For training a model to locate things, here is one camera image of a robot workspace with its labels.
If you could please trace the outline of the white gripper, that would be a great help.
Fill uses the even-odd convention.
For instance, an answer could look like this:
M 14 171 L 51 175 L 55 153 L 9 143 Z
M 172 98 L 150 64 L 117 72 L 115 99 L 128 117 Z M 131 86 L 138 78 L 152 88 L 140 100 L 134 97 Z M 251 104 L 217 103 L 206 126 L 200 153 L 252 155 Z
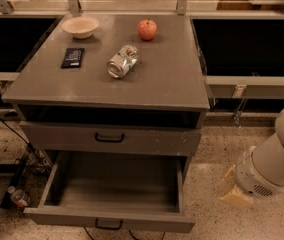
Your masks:
M 249 147 L 224 175 L 218 190 L 221 201 L 235 206 L 249 206 L 253 204 L 252 197 L 270 198 L 284 192 L 284 186 L 271 183 L 258 171 L 253 161 L 254 149 L 255 146 Z

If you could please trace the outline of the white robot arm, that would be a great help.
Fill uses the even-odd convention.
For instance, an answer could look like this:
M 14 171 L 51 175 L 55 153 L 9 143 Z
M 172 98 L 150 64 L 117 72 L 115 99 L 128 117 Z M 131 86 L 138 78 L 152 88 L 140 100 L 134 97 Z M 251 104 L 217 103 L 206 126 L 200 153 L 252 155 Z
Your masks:
M 284 192 L 284 109 L 275 120 L 275 132 L 258 146 L 249 147 L 225 174 L 218 199 L 245 207 L 255 199 Z

